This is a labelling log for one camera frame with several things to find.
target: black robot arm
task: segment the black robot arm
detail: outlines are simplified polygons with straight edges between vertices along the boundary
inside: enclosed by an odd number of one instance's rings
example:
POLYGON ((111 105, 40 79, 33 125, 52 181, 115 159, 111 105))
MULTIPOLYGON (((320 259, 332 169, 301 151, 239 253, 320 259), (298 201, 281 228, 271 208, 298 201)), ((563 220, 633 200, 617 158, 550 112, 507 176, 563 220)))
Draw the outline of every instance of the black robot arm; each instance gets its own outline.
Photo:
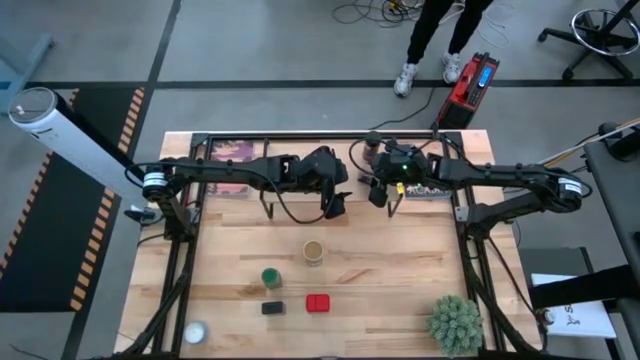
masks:
POLYGON ((258 158, 249 162, 163 159, 146 166, 142 194, 158 204, 165 216, 165 238, 186 241, 192 234, 191 215, 176 195, 192 183, 247 184, 267 192, 321 194, 324 218, 344 214, 348 193, 335 193, 335 186, 348 180, 346 166, 327 146, 304 159, 296 155, 258 158))
POLYGON ((425 156, 414 145, 388 141, 385 151, 371 164, 374 181, 369 200, 382 207, 387 201, 387 185, 421 185, 442 190, 467 186, 523 188, 530 192, 494 204, 475 204, 456 209, 456 220, 466 224, 470 237, 486 238, 501 221, 533 212, 566 213, 582 204, 583 182, 562 169, 542 165, 475 165, 466 158, 448 159, 435 154, 425 156))

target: white sneaker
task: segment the white sneaker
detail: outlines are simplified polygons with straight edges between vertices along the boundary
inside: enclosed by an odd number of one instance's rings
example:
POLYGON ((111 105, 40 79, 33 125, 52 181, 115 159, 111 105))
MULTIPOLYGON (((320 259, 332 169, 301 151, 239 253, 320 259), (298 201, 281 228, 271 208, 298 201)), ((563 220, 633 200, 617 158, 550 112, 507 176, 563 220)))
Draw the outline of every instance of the white sneaker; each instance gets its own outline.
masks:
POLYGON ((442 63, 444 64, 444 72, 442 73, 444 82, 453 84, 458 81, 460 77, 460 54, 444 53, 442 63))
POLYGON ((402 73, 396 79, 393 85, 393 92, 399 97, 407 97, 411 93, 411 85, 413 79, 418 75, 418 65, 404 64, 402 65, 402 73))

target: succulent plant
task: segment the succulent plant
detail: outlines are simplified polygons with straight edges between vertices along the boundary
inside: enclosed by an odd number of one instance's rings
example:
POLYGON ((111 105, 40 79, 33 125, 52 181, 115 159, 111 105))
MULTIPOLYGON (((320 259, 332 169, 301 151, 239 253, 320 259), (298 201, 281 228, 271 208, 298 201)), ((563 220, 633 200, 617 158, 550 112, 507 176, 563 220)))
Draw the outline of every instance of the succulent plant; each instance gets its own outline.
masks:
POLYGON ((472 355, 482 346, 482 318, 471 300, 447 295, 436 302, 427 328, 448 357, 472 355))

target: book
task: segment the book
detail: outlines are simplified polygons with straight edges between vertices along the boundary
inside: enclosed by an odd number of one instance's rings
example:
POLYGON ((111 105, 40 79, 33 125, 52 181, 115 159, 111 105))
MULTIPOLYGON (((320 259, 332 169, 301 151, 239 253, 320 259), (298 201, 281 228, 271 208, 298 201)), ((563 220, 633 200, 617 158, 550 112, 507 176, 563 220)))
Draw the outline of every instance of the book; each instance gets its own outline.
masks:
POLYGON ((451 197, 451 191, 430 188, 422 185, 398 184, 398 194, 403 193, 407 200, 437 200, 448 199, 451 197))
MULTIPOLYGON (((233 162, 247 162, 253 160, 253 141, 245 140, 214 140, 211 150, 211 160, 233 162)), ((225 197, 246 197, 251 188, 245 184, 207 184, 207 195, 225 197)))
MULTIPOLYGON (((575 276, 531 274, 534 286, 572 279, 575 276)), ((549 335, 615 338, 616 332, 602 301, 555 306, 549 308, 555 320, 549 335)))

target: red block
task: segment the red block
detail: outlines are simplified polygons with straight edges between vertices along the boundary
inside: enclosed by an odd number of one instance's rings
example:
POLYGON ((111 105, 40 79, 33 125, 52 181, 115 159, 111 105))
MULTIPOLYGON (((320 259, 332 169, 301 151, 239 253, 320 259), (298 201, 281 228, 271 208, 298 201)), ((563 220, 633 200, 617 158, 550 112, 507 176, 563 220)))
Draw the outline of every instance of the red block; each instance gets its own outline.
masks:
POLYGON ((307 295, 307 312, 329 312, 330 302, 327 294, 309 294, 307 295))

